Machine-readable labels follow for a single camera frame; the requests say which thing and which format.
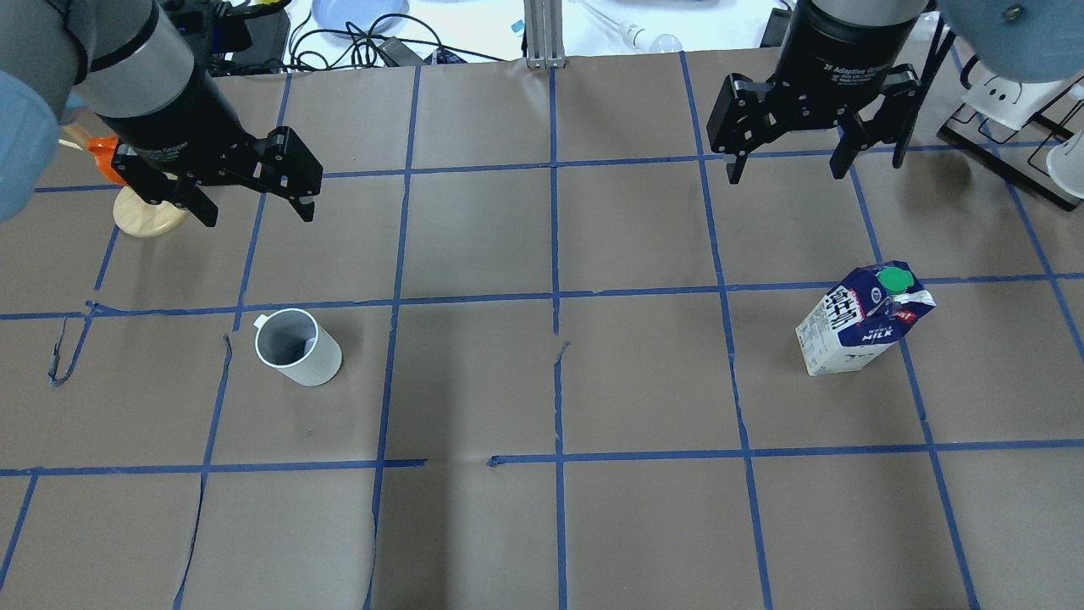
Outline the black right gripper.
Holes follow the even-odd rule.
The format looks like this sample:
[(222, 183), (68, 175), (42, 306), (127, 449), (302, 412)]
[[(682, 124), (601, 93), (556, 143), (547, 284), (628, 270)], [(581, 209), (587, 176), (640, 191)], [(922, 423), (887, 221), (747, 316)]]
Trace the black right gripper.
[[(829, 129), (843, 135), (830, 156), (841, 179), (860, 152), (894, 144), (902, 165), (919, 111), (921, 81), (911, 66), (895, 66), (899, 20), (890, 3), (796, 3), (771, 79), (724, 78), (707, 124), (709, 148), (724, 156), (727, 181), (743, 179), (749, 154), (786, 130)], [(872, 119), (861, 108), (882, 94)]]

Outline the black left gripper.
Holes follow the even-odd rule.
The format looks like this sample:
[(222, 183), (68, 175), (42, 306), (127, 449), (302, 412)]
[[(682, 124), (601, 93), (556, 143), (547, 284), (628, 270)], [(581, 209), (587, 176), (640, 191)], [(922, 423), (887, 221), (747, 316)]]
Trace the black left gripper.
[(221, 96), (212, 77), (194, 66), (183, 89), (165, 107), (136, 117), (116, 117), (119, 146), (113, 170), (140, 197), (168, 202), (217, 228), (219, 208), (198, 184), (244, 186), (291, 204), (312, 223), (323, 165), (291, 127), (255, 138)]

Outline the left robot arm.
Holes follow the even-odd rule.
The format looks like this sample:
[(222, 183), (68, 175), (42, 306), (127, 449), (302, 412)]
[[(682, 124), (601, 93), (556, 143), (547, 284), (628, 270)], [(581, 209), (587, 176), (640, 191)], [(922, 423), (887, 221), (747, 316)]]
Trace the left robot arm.
[(202, 186), (244, 186), (313, 220), (323, 167), (279, 126), (248, 134), (156, 1), (4, 1), (3, 220), (26, 208), (70, 96), (108, 126), (111, 167), (143, 202), (217, 223)]

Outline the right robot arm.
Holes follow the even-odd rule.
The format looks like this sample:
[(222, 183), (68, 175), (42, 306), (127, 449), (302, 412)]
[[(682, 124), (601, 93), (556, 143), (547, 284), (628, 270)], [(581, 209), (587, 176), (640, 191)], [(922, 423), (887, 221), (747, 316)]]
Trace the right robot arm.
[(1064, 80), (1081, 69), (1080, 1), (937, 1), (921, 70), (898, 62), (926, 1), (798, 1), (769, 80), (725, 77), (707, 121), (710, 150), (737, 184), (752, 151), (793, 131), (839, 128), (833, 177), (875, 144), (904, 163), (919, 112), (956, 40), (995, 75)]

